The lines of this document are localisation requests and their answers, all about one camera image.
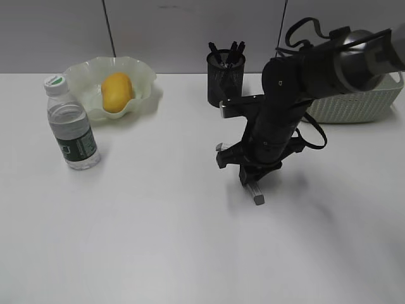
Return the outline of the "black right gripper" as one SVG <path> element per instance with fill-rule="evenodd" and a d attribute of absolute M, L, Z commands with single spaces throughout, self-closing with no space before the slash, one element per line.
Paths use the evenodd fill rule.
<path fill-rule="evenodd" d="M 302 118 L 312 121 L 307 114 L 311 104 L 311 101 L 292 104 L 263 101 L 256 117 L 247 120 L 242 139 L 217 152 L 218 166 L 239 165 L 239 179 L 243 186 L 281 169 L 286 157 L 312 147 L 298 129 Z"/>

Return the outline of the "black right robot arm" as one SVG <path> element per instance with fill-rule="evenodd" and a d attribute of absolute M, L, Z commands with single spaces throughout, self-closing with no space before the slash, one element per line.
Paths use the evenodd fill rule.
<path fill-rule="evenodd" d="M 404 27 L 378 33 L 340 28 L 327 41 L 298 52 L 283 51 L 261 75 L 263 93 L 226 99 L 223 118 L 245 117 L 242 139 L 217 147 L 220 168 L 239 166 L 242 184 L 259 181 L 278 170 L 283 160 L 316 145 L 303 139 L 297 126 L 313 101 L 370 91 L 388 73 L 404 70 Z"/>

